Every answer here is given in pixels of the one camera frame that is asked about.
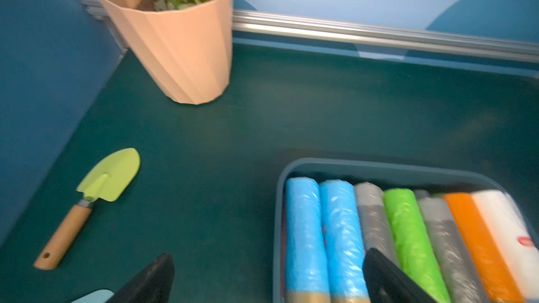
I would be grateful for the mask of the orange trash bag roll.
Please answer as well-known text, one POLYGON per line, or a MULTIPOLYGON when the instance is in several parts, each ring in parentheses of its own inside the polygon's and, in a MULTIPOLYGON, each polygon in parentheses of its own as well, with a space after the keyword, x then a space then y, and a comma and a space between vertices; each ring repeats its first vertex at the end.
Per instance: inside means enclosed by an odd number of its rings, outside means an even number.
POLYGON ((525 302, 471 194, 443 196, 492 302, 525 302))

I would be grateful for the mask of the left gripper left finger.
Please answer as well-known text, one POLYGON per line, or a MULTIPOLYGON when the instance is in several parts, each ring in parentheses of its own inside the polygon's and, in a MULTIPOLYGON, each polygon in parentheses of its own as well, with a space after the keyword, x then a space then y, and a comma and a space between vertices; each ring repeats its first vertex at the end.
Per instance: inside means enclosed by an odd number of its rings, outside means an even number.
POLYGON ((173 258, 162 253, 115 293, 112 302, 168 302, 175 277, 173 258))

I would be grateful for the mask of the white roll blue end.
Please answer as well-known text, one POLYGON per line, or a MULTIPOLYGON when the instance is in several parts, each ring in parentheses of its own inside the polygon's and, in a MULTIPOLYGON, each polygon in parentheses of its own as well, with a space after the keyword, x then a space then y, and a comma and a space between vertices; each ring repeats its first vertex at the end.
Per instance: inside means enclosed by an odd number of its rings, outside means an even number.
POLYGON ((495 189, 473 192, 472 197, 519 290, 528 302, 537 302, 538 248, 515 202, 495 189))

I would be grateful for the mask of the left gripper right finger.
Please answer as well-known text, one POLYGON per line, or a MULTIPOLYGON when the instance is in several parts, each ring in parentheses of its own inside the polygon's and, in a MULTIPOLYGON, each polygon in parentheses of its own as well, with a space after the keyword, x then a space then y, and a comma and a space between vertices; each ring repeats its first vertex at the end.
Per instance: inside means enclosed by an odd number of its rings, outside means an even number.
POLYGON ((437 302, 378 249, 367 251, 363 272, 372 303, 437 302))

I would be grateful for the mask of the green roll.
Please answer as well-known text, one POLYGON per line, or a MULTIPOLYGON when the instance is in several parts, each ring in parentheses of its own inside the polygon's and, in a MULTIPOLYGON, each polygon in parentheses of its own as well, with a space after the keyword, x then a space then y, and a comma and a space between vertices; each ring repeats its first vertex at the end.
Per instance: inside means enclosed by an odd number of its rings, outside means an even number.
POLYGON ((436 302, 450 302, 415 194, 389 189, 383 200, 402 271, 436 302))

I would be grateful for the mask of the blue trash bag roll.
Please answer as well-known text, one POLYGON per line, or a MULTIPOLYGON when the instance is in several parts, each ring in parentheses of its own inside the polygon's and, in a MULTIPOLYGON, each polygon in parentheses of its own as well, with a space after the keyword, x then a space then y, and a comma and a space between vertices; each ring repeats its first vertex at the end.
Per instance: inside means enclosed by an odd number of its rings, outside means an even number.
POLYGON ((312 178, 290 178, 286 181, 286 301, 330 302, 327 263, 319 184, 312 178))
POLYGON ((327 180, 321 183, 320 191, 331 301, 369 302, 354 187, 342 180, 327 180))

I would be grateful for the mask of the grey trash bag roll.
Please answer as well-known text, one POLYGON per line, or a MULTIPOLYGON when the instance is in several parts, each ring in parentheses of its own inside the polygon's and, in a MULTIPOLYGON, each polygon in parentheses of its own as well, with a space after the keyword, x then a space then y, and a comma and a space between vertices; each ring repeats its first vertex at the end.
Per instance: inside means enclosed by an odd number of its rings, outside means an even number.
POLYGON ((375 248, 400 267, 383 190, 362 182, 354 186, 354 192, 365 251, 375 248))

